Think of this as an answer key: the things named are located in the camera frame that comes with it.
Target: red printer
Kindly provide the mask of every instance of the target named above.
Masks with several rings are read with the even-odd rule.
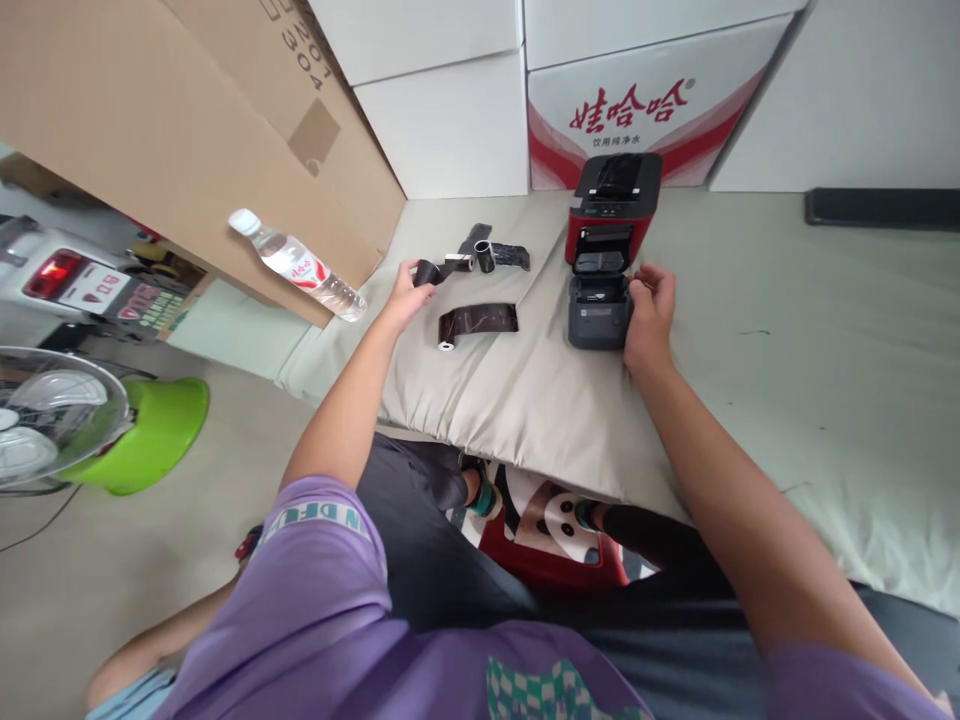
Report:
[[[663,160],[655,153],[590,158],[570,202],[567,262],[575,265],[577,256],[602,245],[629,251],[623,263],[629,267],[657,211],[662,172]]]

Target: red taillight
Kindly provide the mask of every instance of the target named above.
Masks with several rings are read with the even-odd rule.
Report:
[[[72,250],[57,250],[24,286],[23,294],[41,300],[56,297],[83,262],[83,256]]]

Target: dark pants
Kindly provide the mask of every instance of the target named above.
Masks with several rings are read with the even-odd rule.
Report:
[[[394,614],[417,632],[504,620],[577,630],[613,662],[658,720],[764,717],[763,668],[743,610],[693,528],[634,507],[604,519],[618,543],[666,568],[576,604],[539,601],[443,515],[467,488],[455,448],[377,435],[358,494],[387,552]],[[960,625],[857,586],[864,603],[934,693],[960,695]]]

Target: purple t-shirt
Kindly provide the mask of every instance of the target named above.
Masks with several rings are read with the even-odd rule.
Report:
[[[653,717],[572,630],[512,621],[414,634],[390,616],[385,557],[343,483],[289,485],[155,717]],[[770,665],[771,717],[944,717],[902,681],[834,650],[785,648]]]

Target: sock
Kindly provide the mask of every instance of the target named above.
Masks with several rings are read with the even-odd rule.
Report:
[[[600,528],[593,524],[593,510],[600,503],[596,500],[581,500],[573,508],[573,514],[577,518],[577,522],[580,523],[580,527],[586,530],[593,530],[594,532],[600,532]]]
[[[467,509],[473,510],[477,515],[483,516],[493,509],[496,502],[497,498],[493,494],[493,488],[490,483],[481,481],[480,490],[477,492],[477,496],[473,499],[473,502],[467,505]]]

